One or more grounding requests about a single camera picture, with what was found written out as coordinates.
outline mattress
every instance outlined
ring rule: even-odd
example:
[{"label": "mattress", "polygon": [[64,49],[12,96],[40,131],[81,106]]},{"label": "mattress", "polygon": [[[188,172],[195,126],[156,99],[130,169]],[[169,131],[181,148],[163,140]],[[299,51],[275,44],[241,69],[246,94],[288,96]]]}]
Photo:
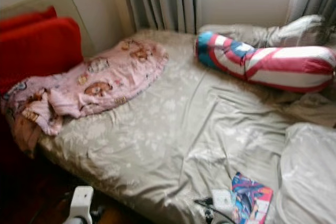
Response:
[{"label": "mattress", "polygon": [[163,74],[114,110],[67,118],[58,136],[41,136],[42,152],[155,223],[206,223],[194,200],[229,189],[241,172],[274,190],[266,219],[273,223],[286,128],[333,126],[336,103],[212,70],[194,59],[193,35],[144,30],[134,37],[167,49]]}]

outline dark floor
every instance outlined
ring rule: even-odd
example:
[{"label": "dark floor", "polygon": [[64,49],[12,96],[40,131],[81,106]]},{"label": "dark floor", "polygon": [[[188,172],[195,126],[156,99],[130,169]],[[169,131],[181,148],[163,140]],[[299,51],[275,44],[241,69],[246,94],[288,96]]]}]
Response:
[{"label": "dark floor", "polygon": [[[42,158],[29,166],[29,171],[16,180],[1,174],[0,223],[29,223],[37,211],[41,213],[33,224],[61,224],[69,214],[71,193],[83,182]],[[131,209],[119,204],[99,191],[94,192],[91,209],[105,206],[99,224],[150,224]]]}]

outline pink blanket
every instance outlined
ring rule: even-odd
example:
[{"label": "pink blanket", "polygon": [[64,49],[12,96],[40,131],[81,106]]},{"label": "pink blanket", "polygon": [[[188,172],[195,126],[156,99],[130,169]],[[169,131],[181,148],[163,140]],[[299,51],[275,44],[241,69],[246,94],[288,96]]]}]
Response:
[{"label": "pink blanket", "polygon": [[65,115],[79,118],[126,103],[162,73],[167,60],[157,43],[125,40],[67,73],[23,80],[2,97],[2,113],[12,117],[15,141],[32,156],[40,129],[57,135]]}]

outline black cable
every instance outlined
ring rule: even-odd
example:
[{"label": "black cable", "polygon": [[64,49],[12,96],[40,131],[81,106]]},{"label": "black cable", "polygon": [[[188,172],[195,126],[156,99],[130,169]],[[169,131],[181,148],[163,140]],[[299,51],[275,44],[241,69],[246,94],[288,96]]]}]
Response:
[{"label": "black cable", "polygon": [[235,222],[234,222],[229,216],[227,216],[227,215],[225,215],[224,213],[218,211],[217,209],[213,208],[212,206],[207,205],[206,203],[203,203],[201,200],[194,200],[194,202],[197,203],[197,204],[199,204],[199,205],[201,205],[201,206],[203,206],[203,207],[206,207],[206,208],[211,209],[213,212],[216,212],[216,213],[222,215],[222,216],[225,217],[228,221],[230,221],[231,224],[235,224]]},{"label": "black cable", "polygon": [[36,218],[44,211],[46,210],[47,207],[51,207],[53,205],[56,205],[58,203],[60,203],[62,200],[65,200],[65,199],[69,199],[70,196],[72,195],[72,191],[68,191],[66,193],[64,193],[62,196],[56,198],[54,201],[51,202],[51,204],[48,204],[48,203],[45,203],[43,204],[40,209],[38,209],[36,211],[36,213],[34,214],[34,216],[31,218],[30,222],[28,224],[33,224],[34,221],[36,220]]},{"label": "black cable", "polygon": [[206,208],[206,210],[204,212],[206,224],[211,224],[212,221],[214,220],[214,216],[213,216],[213,214],[212,214],[212,212],[210,210],[211,209]]}]

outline magazine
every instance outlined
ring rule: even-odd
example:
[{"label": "magazine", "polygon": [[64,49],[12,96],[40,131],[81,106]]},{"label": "magazine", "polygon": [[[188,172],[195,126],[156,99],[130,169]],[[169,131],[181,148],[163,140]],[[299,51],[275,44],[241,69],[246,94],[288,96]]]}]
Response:
[{"label": "magazine", "polygon": [[233,221],[236,224],[263,224],[273,190],[237,173],[232,180]]}]

